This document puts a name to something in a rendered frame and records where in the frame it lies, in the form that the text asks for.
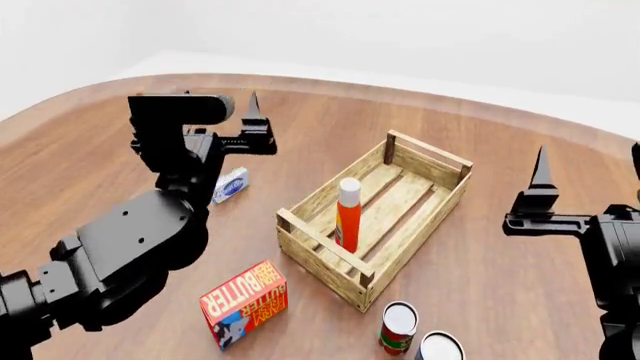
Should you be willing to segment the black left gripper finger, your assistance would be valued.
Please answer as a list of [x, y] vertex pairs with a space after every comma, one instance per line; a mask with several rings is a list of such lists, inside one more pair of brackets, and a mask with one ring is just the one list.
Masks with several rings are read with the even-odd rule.
[[257, 139], [263, 143], [275, 143], [270, 120], [260, 111], [256, 92], [252, 92], [246, 113], [241, 116], [241, 135], [249, 139]]

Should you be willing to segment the red ketchup bottle white cap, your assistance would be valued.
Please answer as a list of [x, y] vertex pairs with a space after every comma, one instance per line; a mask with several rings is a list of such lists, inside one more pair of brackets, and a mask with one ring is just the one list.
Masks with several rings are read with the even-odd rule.
[[361, 183], [352, 177], [342, 179], [339, 182], [334, 239], [352, 254], [358, 248], [361, 213]]

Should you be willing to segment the wooden slatted tray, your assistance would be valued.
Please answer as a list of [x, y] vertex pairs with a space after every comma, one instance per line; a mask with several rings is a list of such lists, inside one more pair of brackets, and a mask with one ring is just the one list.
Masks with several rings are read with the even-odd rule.
[[[281, 250], [359, 311], [409, 262], [466, 191], [473, 164], [398, 131], [292, 209], [279, 209]], [[363, 215], [357, 251], [331, 238], [339, 182], [359, 179]]]

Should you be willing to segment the white blue cream cheese box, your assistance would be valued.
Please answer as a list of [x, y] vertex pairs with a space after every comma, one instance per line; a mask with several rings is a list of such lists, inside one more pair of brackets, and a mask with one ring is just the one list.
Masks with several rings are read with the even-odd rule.
[[246, 167], [238, 167], [230, 173], [219, 176], [211, 203], [220, 204], [249, 185], [249, 171]]

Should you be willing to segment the red butter box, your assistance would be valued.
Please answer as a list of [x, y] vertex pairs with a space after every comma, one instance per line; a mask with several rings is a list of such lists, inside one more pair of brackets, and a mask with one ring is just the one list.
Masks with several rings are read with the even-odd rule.
[[199, 298], [220, 350], [288, 308], [288, 284], [271, 260], [256, 263]]

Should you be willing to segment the blue labelled tin can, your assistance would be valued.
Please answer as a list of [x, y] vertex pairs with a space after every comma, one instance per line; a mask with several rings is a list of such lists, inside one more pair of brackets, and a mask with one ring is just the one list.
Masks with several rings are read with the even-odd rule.
[[459, 341], [447, 332], [428, 332], [420, 341], [414, 360], [466, 360]]

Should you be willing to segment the red labelled tin can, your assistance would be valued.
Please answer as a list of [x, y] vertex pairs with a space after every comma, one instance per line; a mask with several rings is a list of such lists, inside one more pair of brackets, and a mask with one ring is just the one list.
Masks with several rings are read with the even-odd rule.
[[418, 323], [413, 305], [400, 300], [390, 302], [382, 312], [378, 344], [389, 356], [404, 355], [411, 347]]

